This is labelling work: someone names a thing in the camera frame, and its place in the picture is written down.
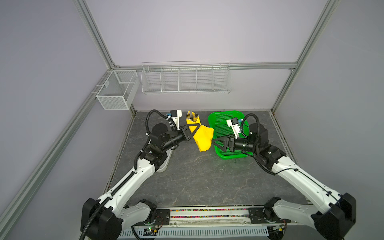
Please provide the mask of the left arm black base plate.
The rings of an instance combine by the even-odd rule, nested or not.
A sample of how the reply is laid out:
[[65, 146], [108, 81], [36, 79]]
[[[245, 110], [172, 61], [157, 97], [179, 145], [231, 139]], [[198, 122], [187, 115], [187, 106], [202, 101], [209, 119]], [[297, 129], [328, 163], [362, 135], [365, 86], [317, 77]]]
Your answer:
[[135, 226], [154, 226], [154, 225], [163, 225], [168, 226], [171, 220], [171, 210], [170, 209], [157, 209], [155, 212], [151, 213], [149, 218], [143, 222], [135, 224]]

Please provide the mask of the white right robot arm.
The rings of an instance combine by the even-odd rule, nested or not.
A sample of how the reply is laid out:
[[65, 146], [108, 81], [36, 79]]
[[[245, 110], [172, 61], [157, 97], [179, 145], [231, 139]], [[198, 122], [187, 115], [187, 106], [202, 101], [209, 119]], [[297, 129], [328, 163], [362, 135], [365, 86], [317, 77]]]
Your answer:
[[309, 226], [326, 240], [343, 240], [355, 225], [357, 201], [348, 194], [340, 194], [300, 168], [284, 151], [270, 144], [268, 130], [259, 118], [250, 113], [237, 116], [219, 113], [221, 121], [210, 121], [210, 126], [227, 128], [225, 135], [214, 133], [212, 140], [221, 152], [241, 152], [253, 158], [258, 166], [272, 176], [279, 176], [303, 194], [309, 206], [287, 202], [273, 197], [262, 211], [250, 211], [250, 219], [263, 219], [269, 223], [290, 220]]

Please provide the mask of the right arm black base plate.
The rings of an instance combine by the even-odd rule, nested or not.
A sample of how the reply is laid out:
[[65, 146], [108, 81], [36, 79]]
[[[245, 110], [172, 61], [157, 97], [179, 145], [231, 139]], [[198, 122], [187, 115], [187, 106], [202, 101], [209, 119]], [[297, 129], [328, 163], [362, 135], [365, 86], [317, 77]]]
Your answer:
[[252, 224], [288, 224], [291, 220], [280, 219], [277, 215], [270, 210], [266, 210], [263, 207], [248, 208], [249, 219]]

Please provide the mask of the yellow paper napkin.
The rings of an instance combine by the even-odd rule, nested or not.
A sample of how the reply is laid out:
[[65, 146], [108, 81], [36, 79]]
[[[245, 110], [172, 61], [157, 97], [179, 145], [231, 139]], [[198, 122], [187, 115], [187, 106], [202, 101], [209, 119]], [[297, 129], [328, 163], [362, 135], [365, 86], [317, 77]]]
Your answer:
[[205, 151], [209, 150], [211, 145], [212, 145], [214, 129], [202, 125], [201, 120], [200, 120], [200, 116], [199, 116], [197, 122], [193, 122], [193, 121], [188, 120], [187, 116], [186, 116], [186, 121], [187, 121], [187, 125], [188, 124], [194, 124], [194, 123], [200, 123], [201, 124], [199, 130], [193, 136], [193, 138], [194, 138], [200, 152], [205, 152]]

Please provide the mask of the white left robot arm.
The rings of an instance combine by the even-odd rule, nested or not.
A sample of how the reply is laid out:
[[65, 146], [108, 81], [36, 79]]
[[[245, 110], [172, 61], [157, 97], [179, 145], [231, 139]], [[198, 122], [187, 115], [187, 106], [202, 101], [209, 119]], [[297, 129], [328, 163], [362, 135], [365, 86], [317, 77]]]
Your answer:
[[88, 199], [82, 209], [80, 239], [116, 240], [126, 228], [138, 223], [156, 222], [157, 206], [141, 200], [128, 207], [126, 203], [139, 187], [154, 173], [165, 170], [169, 156], [180, 143], [190, 141], [201, 127], [200, 123], [180, 126], [180, 112], [162, 114], [148, 112], [145, 120], [147, 140], [134, 159], [134, 166], [109, 191], [98, 199]]

